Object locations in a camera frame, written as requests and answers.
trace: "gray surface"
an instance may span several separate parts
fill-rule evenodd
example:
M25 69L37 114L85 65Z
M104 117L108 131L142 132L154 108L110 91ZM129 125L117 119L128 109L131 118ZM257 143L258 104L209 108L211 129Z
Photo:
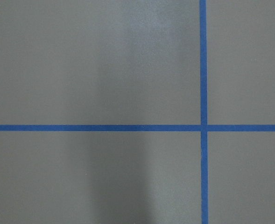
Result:
M210 224L275 224L275 133L209 133Z
M275 124L275 0L207 1L210 124Z
M0 124L198 124L197 0L0 0Z
M0 224L200 224L199 138L0 132Z

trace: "gray square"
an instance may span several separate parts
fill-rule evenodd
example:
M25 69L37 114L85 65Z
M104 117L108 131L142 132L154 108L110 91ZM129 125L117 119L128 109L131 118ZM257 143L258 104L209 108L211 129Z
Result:
M1 224L200 224L200 133L0 132Z
M209 133L210 224L275 224L275 133Z
M0 1L0 124L199 124L198 11Z
M207 1L210 124L275 124L275 0Z

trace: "vertical blue tape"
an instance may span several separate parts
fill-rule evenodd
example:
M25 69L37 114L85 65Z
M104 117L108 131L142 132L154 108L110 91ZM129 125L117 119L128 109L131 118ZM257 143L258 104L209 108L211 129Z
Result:
M201 86L201 198L202 224L208 224L208 97L206 0L199 1Z

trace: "horizontal blue tape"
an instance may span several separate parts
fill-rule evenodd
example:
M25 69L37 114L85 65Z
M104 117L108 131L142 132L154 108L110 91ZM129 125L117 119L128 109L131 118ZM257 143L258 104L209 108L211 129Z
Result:
M0 131L39 132L188 132L200 130L200 125L0 125Z
M209 132L275 132L275 125L208 125Z

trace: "blue tape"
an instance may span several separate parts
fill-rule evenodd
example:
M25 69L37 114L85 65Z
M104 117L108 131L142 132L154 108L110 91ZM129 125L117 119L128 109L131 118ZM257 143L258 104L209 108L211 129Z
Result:
M208 224L208 94L206 1L199 1L201 86L201 198L202 224Z
M200 125L0 125L0 131L199 132Z
M275 125L208 125L209 132L275 132Z

